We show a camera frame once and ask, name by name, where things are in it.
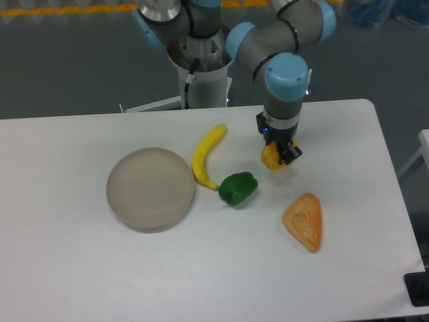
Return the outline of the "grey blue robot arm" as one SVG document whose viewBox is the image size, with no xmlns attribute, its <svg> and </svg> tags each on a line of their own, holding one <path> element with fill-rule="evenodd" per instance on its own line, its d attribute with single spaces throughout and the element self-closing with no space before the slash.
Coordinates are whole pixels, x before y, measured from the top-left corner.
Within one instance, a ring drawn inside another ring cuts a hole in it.
<svg viewBox="0 0 429 322">
<path fill-rule="evenodd" d="M 301 155 L 293 142 L 310 69 L 299 51 L 329 37 L 336 16 L 325 1 L 272 1 L 276 19 L 259 28 L 221 23 L 220 1 L 140 1 L 132 15 L 153 48 L 166 48 L 176 65 L 183 109 L 227 103 L 226 72 L 239 66 L 263 92 L 259 133 L 275 148 L 278 164 Z"/>
</svg>

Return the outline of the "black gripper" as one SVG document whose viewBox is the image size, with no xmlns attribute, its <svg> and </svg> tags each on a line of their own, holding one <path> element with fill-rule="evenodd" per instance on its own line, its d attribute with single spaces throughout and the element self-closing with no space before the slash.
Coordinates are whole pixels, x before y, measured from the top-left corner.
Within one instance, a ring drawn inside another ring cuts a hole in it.
<svg viewBox="0 0 429 322">
<path fill-rule="evenodd" d="M 257 128 L 265 144 L 275 142 L 278 164 L 289 165 L 302 155 L 294 136 L 298 128 L 298 115 L 289 119 L 278 119 L 266 112 L 256 115 Z"/>
</svg>

